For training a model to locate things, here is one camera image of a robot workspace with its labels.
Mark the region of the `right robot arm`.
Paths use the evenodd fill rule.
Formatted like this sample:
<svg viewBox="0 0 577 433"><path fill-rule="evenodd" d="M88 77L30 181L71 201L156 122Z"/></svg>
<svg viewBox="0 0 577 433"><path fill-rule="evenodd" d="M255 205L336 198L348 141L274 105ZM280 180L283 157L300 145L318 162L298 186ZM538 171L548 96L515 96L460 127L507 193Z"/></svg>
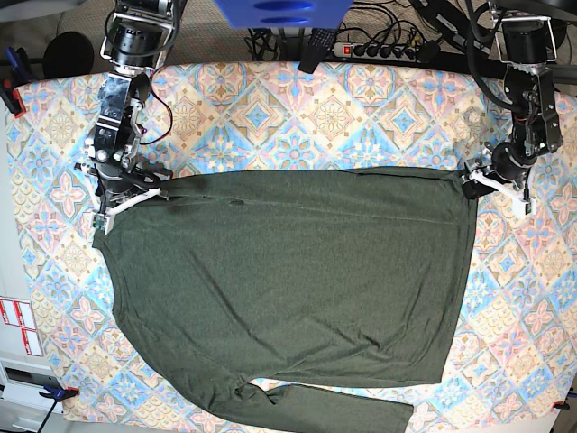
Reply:
<svg viewBox="0 0 577 433"><path fill-rule="evenodd" d="M116 1L105 19L100 55L112 65L98 91L99 114L87 134L86 160L75 166L97 181L95 211L107 216L124 202L160 190L157 175L138 167L143 128L138 114L179 33L185 1Z"/></svg>

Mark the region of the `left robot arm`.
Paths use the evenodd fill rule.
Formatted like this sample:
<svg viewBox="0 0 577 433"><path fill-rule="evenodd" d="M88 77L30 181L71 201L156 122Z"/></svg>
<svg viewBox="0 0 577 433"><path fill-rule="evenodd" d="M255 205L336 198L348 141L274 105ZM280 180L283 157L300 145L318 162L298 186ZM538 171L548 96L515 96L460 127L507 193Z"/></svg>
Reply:
<svg viewBox="0 0 577 433"><path fill-rule="evenodd" d="M576 19L574 1L488 1L478 8L465 3L470 16L467 33L469 71L482 94L511 113L509 138L490 149L490 164L471 161L462 175L463 194L471 200L494 191L513 193L515 186L529 201L529 174L538 157L556 152L563 144L555 108L554 73L549 67L557 58L552 21ZM499 61L507 66L503 89L507 100L497 97L476 68L474 43L497 39Z"/></svg>

